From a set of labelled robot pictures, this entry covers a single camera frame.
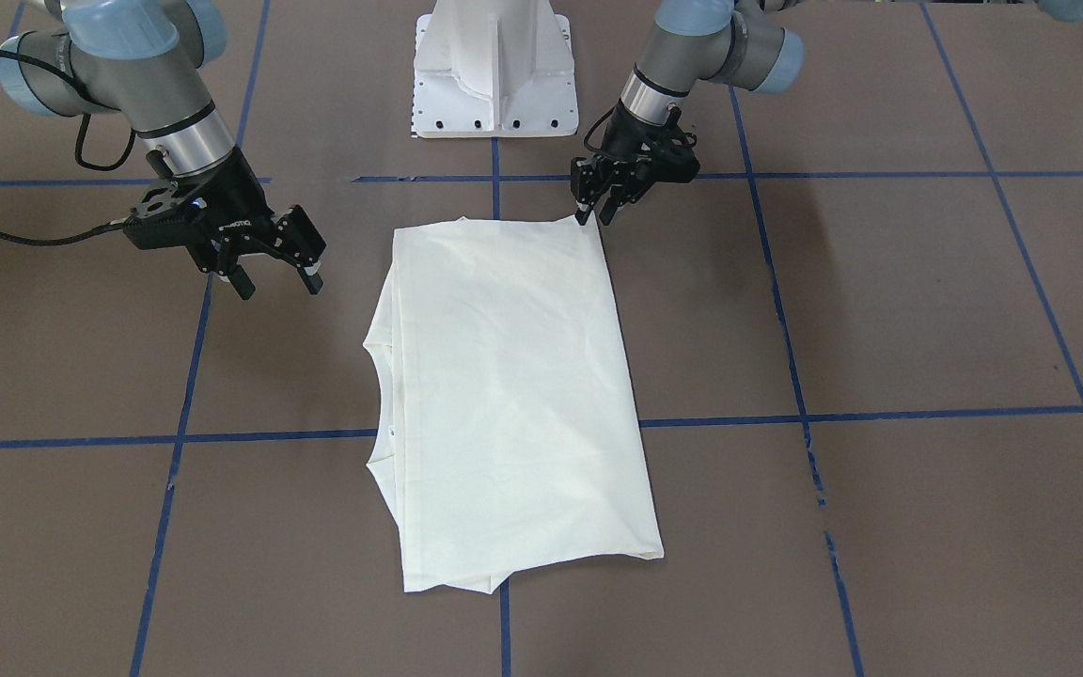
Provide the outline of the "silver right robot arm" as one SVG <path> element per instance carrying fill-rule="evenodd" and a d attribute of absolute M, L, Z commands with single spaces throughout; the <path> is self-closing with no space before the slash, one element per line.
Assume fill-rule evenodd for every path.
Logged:
<path fill-rule="evenodd" d="M 300 206 L 276 214 L 216 107 L 199 68 L 227 48 L 211 1 L 44 1 L 55 29 L 13 36 L 0 86 L 25 110 L 77 117 L 119 112 L 156 173 L 123 220 L 141 250 L 183 247 L 203 273 L 255 294 L 244 256 L 295 266 L 322 288 L 325 240 Z"/>

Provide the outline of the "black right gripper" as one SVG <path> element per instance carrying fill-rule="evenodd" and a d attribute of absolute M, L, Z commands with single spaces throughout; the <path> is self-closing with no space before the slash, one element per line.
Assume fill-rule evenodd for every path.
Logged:
<path fill-rule="evenodd" d="M 249 300 L 257 287 L 242 266 L 242 256 L 266 253 L 295 266 L 310 295 L 322 291 L 319 260 L 326 242 L 301 205 L 276 219 L 242 149 L 231 149 L 222 162 L 180 179 L 180 188 L 188 190 L 183 210 L 197 239 L 186 248 L 199 270 L 218 273 L 242 300 Z"/>

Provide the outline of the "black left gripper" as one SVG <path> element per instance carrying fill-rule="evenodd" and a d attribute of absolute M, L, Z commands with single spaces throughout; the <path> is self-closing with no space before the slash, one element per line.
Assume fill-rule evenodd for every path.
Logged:
<path fill-rule="evenodd" d="M 683 108 L 671 103 L 662 123 L 637 118 L 616 102 L 606 117 L 598 160 L 572 160 L 569 180 L 577 223 L 584 226 L 593 207 L 604 197 L 599 224 L 610 226 L 624 206 L 645 196 L 656 183 L 688 183 L 696 178 L 697 136 L 680 128 Z"/>

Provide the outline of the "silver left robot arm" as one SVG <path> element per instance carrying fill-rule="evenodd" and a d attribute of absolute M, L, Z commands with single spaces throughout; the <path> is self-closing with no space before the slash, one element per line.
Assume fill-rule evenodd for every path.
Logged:
<path fill-rule="evenodd" d="M 575 218 L 606 226 L 619 207 L 657 183 L 686 184 L 700 171 L 695 133 L 681 129 L 686 99 L 700 82 L 781 93 L 798 78 L 799 35 L 770 14 L 790 1 L 665 1 L 610 110 L 592 123 L 586 157 L 571 161 Z"/>

